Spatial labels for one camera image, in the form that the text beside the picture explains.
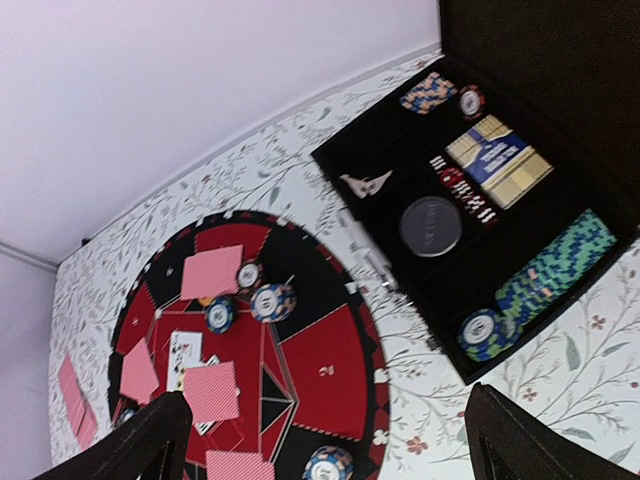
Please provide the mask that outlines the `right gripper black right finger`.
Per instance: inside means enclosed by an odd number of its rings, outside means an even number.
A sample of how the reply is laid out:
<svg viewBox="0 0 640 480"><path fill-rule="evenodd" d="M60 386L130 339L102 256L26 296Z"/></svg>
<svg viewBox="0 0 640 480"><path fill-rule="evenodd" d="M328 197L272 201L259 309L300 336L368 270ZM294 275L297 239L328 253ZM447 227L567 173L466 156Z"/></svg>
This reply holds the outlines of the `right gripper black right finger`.
<svg viewBox="0 0 640 480"><path fill-rule="evenodd" d="M476 479L636 479L565 439L494 387L473 386L465 428Z"/></svg>

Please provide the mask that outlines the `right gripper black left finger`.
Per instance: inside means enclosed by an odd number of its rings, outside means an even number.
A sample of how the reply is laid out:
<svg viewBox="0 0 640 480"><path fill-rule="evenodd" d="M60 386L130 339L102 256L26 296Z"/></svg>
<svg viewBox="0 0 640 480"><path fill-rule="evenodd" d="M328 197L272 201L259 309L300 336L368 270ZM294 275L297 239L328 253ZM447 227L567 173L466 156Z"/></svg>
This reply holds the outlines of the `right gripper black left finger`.
<svg viewBox="0 0 640 480"><path fill-rule="evenodd" d="M41 479L181 479L192 411L179 392L165 392L86 451Z"/></svg>

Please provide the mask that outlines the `poker chip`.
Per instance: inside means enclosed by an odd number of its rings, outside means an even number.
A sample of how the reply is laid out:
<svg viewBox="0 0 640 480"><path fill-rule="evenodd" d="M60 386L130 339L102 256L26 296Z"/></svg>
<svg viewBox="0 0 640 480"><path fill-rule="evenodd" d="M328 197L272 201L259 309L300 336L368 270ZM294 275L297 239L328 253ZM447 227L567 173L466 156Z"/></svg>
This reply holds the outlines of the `poker chip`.
<svg viewBox="0 0 640 480"><path fill-rule="evenodd" d="M132 408L124 408L116 419L115 427L119 428L124 422L132 418L136 411Z"/></svg>

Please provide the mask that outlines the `dealt red card seat eight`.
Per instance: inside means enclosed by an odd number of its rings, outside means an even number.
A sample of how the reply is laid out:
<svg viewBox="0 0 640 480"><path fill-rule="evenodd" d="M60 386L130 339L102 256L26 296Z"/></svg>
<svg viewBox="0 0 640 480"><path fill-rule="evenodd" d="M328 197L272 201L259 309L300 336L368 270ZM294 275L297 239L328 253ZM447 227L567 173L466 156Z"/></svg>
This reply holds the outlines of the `dealt red card seat eight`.
<svg viewBox="0 0 640 480"><path fill-rule="evenodd" d="M120 394L146 405L158 387L159 381L149 349L146 341L141 339L123 359Z"/></svg>

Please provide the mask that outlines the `dealt red card seat four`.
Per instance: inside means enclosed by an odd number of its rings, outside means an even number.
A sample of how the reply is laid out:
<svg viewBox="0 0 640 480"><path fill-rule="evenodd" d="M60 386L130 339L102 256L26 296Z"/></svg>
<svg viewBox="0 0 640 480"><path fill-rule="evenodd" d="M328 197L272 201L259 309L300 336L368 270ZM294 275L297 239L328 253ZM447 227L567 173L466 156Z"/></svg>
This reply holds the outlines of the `dealt red card seat four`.
<svg viewBox="0 0 640 480"><path fill-rule="evenodd" d="M208 450L205 454L208 480L274 480L274 465L257 452Z"/></svg>

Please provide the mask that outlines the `red playing card deck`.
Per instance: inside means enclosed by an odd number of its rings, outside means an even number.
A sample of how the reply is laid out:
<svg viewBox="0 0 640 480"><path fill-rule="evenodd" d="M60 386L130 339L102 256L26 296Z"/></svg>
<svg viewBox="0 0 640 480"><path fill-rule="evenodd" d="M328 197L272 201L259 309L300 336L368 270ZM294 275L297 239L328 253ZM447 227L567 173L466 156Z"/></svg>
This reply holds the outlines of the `red playing card deck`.
<svg viewBox="0 0 640 480"><path fill-rule="evenodd" d="M92 445L98 424L93 408L80 388L69 355L65 356L59 369L58 381L71 431L84 451Z"/></svg>

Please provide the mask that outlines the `jack of spades card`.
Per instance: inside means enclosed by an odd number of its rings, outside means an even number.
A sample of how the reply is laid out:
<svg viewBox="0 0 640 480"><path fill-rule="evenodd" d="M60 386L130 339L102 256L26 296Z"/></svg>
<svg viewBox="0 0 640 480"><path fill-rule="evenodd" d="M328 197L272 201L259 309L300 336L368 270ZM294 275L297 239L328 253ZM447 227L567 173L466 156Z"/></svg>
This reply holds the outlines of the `jack of spades card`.
<svg viewBox="0 0 640 480"><path fill-rule="evenodd" d="M171 333L167 369L168 391L182 390L186 369L201 363L202 338L201 332Z"/></svg>

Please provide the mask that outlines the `poker chips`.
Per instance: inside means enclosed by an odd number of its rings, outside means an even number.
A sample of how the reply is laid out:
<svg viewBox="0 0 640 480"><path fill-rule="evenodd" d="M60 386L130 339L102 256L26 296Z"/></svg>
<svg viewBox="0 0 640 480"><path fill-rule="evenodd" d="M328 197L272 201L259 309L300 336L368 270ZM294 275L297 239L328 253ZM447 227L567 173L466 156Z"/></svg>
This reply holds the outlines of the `poker chips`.
<svg viewBox="0 0 640 480"><path fill-rule="evenodd" d="M304 480L349 480L353 473L353 457L347 450L335 445L324 445L311 455L302 478Z"/></svg>

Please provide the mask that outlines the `dealt red card seat ten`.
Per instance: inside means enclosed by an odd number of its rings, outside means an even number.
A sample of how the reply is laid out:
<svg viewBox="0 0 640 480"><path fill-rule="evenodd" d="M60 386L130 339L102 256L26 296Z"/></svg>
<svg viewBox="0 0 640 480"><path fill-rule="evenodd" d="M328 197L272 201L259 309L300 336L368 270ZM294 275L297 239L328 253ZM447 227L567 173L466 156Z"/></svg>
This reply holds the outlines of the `dealt red card seat ten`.
<svg viewBox="0 0 640 480"><path fill-rule="evenodd" d="M180 298L194 300L237 293L237 272L242 261L242 245L216 248L187 257L184 260Z"/></svg>

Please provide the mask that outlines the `eight of spades card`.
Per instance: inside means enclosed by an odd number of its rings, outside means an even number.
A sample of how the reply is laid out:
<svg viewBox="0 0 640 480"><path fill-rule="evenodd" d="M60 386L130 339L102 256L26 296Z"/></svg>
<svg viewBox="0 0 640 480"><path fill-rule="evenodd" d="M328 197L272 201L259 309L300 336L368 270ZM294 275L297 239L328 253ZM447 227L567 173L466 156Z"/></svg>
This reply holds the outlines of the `eight of spades card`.
<svg viewBox="0 0 640 480"><path fill-rule="evenodd" d="M202 362L200 366L213 366L220 363L217 355L212 355L206 362ZM200 422L195 424L195 429L200 436L207 434L214 426L215 422Z"/></svg>

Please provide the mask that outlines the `green chip stack seat ten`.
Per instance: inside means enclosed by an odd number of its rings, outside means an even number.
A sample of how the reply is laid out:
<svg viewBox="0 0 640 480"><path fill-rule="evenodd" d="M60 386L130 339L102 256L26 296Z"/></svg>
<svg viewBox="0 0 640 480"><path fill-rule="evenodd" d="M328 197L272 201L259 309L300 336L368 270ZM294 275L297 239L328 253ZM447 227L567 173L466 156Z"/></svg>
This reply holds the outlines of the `green chip stack seat ten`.
<svg viewBox="0 0 640 480"><path fill-rule="evenodd" d="M216 297L205 309L205 322L208 330L215 334L227 332L236 318L234 300L229 295Z"/></svg>

